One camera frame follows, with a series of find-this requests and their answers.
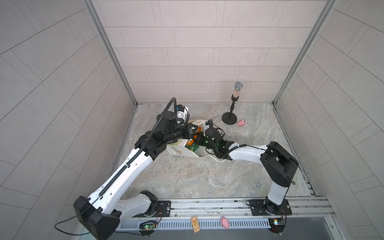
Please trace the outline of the orange Fox's fruits candy bag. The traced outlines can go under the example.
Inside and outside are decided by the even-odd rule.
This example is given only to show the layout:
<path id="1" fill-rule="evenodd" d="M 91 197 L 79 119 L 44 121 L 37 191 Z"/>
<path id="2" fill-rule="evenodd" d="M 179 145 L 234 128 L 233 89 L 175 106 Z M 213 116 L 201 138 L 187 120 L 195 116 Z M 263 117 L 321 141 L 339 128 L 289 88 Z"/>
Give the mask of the orange Fox's fruits candy bag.
<path id="1" fill-rule="evenodd" d="M 199 136 L 200 136 L 200 133 L 202 132 L 202 127 L 198 127 L 198 129 L 195 131 L 195 133 L 193 134 L 193 140 L 194 141 L 197 141 Z"/>

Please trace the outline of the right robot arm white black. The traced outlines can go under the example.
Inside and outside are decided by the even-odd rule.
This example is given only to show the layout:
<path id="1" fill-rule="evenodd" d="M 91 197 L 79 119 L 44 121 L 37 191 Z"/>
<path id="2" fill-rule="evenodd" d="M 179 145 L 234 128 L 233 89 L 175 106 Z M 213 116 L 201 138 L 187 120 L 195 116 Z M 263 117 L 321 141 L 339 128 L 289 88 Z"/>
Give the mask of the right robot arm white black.
<path id="1" fill-rule="evenodd" d="M 199 146 L 212 150 L 218 159 L 231 161 L 249 161 L 263 165 L 272 184 L 266 198 L 262 200 L 246 200 L 254 216 L 292 214 L 286 194 L 295 182 L 293 178 L 299 168 L 299 162 L 279 143 L 270 142 L 266 146 L 251 146 L 226 141 L 208 121 L 201 133 L 194 134 L 193 139 Z"/>

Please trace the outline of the white paper bag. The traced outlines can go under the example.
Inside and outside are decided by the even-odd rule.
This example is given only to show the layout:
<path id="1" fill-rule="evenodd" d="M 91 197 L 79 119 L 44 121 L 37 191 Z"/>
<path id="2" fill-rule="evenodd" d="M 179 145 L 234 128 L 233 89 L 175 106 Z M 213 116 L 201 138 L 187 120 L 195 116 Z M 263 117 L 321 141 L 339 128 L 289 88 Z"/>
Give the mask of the white paper bag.
<path id="1" fill-rule="evenodd" d="M 191 140 L 178 140 L 176 143 L 168 144 L 167 152 L 176 157 L 202 158 L 209 156 L 219 163 L 224 162 L 224 160 L 220 161 L 215 156 L 214 151 L 209 149 L 211 138 L 204 135 L 209 128 L 209 121 L 190 120 L 190 123 L 197 126 L 197 129 L 194 130 L 195 135 L 193 138 Z"/>

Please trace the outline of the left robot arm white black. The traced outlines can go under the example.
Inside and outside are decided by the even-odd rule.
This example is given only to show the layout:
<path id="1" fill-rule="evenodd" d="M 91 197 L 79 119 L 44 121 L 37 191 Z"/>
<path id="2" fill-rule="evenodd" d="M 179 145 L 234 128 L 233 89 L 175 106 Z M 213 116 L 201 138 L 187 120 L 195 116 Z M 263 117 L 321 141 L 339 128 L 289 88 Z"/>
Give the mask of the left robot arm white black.
<path id="1" fill-rule="evenodd" d="M 158 199 L 150 191 L 142 191 L 128 200 L 121 197 L 168 144 L 190 139 L 196 129 L 189 123 L 185 106 L 178 105 L 176 112 L 158 115 L 156 129 L 139 138 L 130 155 L 109 179 L 88 197 L 80 196 L 74 202 L 79 222 L 97 240 L 106 240 L 125 219 L 157 215 Z"/>

